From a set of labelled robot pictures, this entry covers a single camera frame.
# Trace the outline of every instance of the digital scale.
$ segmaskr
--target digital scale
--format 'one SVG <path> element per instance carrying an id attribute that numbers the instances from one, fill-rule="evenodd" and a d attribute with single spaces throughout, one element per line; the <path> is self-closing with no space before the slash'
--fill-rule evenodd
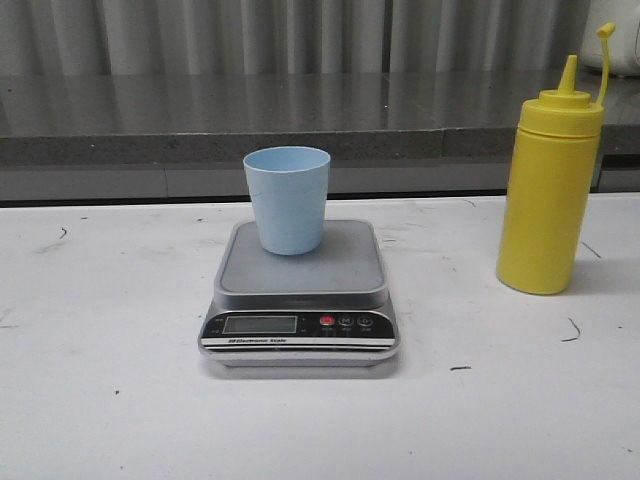
<path id="1" fill-rule="evenodd" d="M 198 344 L 231 366 L 371 366 L 400 338 L 373 227 L 325 221 L 304 255 L 262 248 L 255 222 L 234 227 Z"/>

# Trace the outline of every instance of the red button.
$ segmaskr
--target red button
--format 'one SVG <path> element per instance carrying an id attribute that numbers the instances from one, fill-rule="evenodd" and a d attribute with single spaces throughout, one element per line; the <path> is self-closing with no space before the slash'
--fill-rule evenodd
<path id="1" fill-rule="evenodd" d="M 336 323 L 336 319 L 333 318 L 331 315 L 323 315 L 322 317 L 320 317 L 320 325 L 324 325 L 325 327 L 330 327 L 334 323 Z"/>

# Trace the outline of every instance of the light blue cup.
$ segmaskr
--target light blue cup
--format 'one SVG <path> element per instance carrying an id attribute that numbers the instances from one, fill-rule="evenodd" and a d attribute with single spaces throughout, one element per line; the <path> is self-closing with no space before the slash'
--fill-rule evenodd
<path id="1" fill-rule="evenodd" d="M 311 147 L 274 147 L 244 158 L 262 246 L 299 255 L 322 242 L 331 156 Z"/>

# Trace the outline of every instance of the bottle cap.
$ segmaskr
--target bottle cap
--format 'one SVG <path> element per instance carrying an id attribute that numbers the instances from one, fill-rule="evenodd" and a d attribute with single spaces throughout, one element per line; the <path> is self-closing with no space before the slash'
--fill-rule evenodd
<path id="1" fill-rule="evenodd" d="M 595 102 L 591 95 L 575 89 L 578 57 L 569 55 L 555 90 L 543 90 L 534 100 L 522 105 L 519 128 L 539 135 L 550 137 L 588 138 L 598 136 L 604 123 L 604 95 L 609 77 L 609 48 L 607 39 L 615 30 L 608 23 L 598 29 L 602 40 L 603 70 L 600 94 Z"/>

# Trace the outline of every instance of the scale button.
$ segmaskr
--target scale button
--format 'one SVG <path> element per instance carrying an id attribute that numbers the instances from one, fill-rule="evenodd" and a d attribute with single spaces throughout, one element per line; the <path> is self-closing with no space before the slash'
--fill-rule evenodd
<path id="1" fill-rule="evenodd" d="M 364 315 L 358 317 L 358 325 L 361 327 L 370 327 L 373 325 L 373 319 L 371 317 L 365 317 Z"/>
<path id="2" fill-rule="evenodd" d="M 320 317 L 320 325 L 324 325 L 325 327 L 330 327 L 331 325 L 336 323 L 336 319 L 331 315 L 323 315 Z"/>
<path id="3" fill-rule="evenodd" d="M 341 315 L 338 317 L 338 323 L 343 327 L 351 327 L 353 325 L 353 317 L 349 315 Z"/>

